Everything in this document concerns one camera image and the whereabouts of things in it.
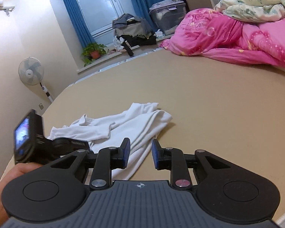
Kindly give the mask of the person's left hand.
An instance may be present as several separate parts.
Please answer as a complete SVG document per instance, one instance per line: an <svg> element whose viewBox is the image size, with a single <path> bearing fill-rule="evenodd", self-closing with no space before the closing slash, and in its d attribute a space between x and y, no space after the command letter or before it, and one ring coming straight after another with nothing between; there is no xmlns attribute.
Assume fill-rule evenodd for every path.
<svg viewBox="0 0 285 228"><path fill-rule="evenodd" d="M30 171L33 171L35 169L38 169L41 167L41 164L37 163L19 163L15 165L6 175L5 177L0 181L0 227L6 220L8 219L8 215L6 213L6 210L4 209L1 201L1 194L5 186L11 182L13 179L18 178L19 176L22 176Z"/></svg>

